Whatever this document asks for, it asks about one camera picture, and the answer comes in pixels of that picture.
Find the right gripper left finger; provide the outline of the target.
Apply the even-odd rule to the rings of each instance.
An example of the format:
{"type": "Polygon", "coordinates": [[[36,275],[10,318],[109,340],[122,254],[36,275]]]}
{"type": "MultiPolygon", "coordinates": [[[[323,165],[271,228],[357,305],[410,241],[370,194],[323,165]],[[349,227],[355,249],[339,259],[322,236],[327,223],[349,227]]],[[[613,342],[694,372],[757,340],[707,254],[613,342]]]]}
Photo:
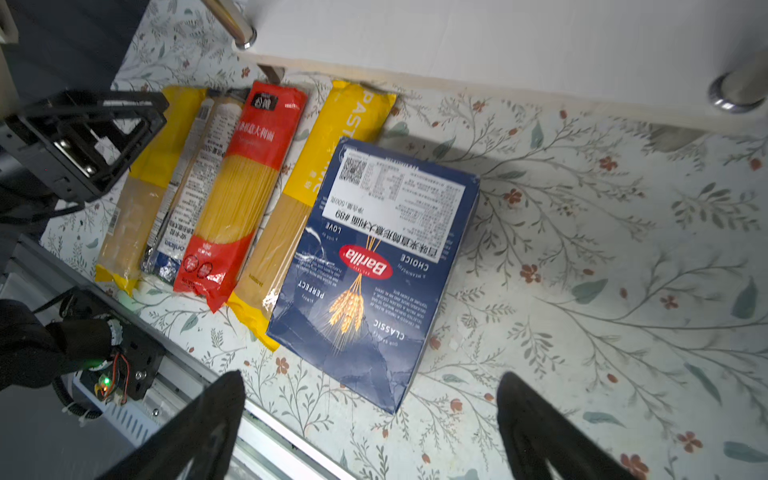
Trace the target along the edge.
{"type": "Polygon", "coordinates": [[[219,377],[103,479],[223,479],[245,406],[242,375],[219,377]]]}

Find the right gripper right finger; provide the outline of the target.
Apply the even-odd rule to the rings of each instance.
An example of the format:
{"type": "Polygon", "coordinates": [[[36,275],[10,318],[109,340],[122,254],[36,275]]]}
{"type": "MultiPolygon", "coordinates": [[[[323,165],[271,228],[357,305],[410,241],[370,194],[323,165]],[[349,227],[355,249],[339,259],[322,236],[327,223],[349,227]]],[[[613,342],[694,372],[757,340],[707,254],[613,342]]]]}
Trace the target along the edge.
{"type": "Polygon", "coordinates": [[[631,479],[633,475],[513,372],[502,375],[497,422],[516,479],[631,479]]]}

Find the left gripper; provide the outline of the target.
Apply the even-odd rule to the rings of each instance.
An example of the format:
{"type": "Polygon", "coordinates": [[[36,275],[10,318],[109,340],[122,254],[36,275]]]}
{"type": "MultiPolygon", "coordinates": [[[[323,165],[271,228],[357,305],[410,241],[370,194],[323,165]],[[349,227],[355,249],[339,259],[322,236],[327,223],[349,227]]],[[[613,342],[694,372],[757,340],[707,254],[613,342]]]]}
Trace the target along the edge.
{"type": "Polygon", "coordinates": [[[64,216],[107,193],[166,124],[159,92],[62,91],[1,120],[1,215],[64,216]],[[57,209],[59,200],[76,202],[57,209]]]}

